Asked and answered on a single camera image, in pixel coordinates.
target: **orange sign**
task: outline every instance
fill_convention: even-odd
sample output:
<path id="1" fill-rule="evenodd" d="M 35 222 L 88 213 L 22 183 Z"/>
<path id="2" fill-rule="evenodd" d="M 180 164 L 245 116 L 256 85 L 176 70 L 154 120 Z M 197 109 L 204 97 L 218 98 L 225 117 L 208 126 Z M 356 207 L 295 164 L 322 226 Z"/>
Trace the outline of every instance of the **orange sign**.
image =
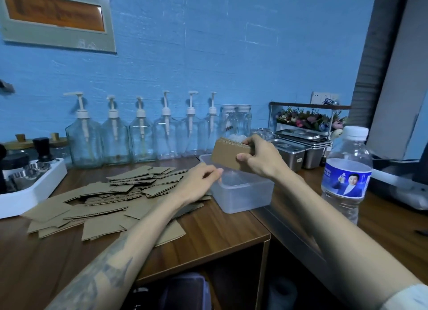
<path id="1" fill-rule="evenodd" d="M 101 7 L 72 0 L 5 0 L 10 19 L 104 32 Z"/>

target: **hand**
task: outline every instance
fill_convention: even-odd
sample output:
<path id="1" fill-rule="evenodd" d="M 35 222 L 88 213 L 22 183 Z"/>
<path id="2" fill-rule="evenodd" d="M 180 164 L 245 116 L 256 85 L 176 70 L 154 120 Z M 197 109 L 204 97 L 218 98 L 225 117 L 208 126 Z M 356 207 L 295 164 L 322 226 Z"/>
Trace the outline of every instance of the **hand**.
<path id="1" fill-rule="evenodd" d="M 221 178 L 222 168 L 216 168 L 201 162 L 199 165 L 191 168 L 185 177 L 169 193 L 185 206 L 199 200 L 210 189 L 211 185 Z"/>
<path id="2" fill-rule="evenodd" d="M 290 168 L 283 161 L 280 153 L 273 144 L 263 140 L 257 134 L 245 139 L 243 144 L 254 146 L 254 156 L 249 153 L 238 153 L 238 161 L 245 162 L 259 176 L 274 179 Z"/>

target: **wooden lid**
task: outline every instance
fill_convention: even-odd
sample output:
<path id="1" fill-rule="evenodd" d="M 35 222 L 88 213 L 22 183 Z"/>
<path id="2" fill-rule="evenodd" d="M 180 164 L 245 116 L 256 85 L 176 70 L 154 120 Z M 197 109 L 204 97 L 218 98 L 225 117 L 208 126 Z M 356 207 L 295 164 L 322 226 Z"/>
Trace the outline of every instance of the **wooden lid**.
<path id="1" fill-rule="evenodd" d="M 58 132 L 53 132 L 51 133 L 51 139 L 49 139 L 49 144 L 54 147 L 67 146 L 68 140 L 67 138 L 60 138 Z"/>
<path id="2" fill-rule="evenodd" d="M 25 138 L 25 134 L 15 134 L 15 136 L 16 141 L 9 141 L 3 144 L 6 150 L 23 150 L 34 148 L 33 140 L 27 140 Z"/>

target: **framed sign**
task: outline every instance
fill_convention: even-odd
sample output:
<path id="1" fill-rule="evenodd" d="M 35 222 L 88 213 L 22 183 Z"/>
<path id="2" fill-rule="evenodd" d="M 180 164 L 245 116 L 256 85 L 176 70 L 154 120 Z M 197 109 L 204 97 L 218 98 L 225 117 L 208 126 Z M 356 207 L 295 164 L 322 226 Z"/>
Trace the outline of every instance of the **framed sign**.
<path id="1" fill-rule="evenodd" d="M 109 0 L 0 0 L 5 41 L 116 52 Z"/>

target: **metal rack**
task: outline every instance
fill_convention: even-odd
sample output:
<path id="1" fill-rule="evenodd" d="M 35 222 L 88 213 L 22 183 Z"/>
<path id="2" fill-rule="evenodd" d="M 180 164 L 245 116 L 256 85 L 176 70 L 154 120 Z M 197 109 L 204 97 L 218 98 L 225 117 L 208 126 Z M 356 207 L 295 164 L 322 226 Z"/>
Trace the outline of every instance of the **metal rack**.
<path id="1" fill-rule="evenodd" d="M 269 121 L 268 121 L 268 125 L 267 125 L 269 129 L 270 129 L 270 123 L 272 122 L 272 106 L 307 107 L 307 108 L 318 108 L 318 109 L 331 110 L 330 124 L 329 124 L 329 131 L 328 131 L 328 137 L 329 138 L 331 135 L 331 125 L 333 124 L 334 111 L 350 110 L 350 105 L 321 105 L 321 104 L 299 104 L 299 103 L 269 102 Z"/>

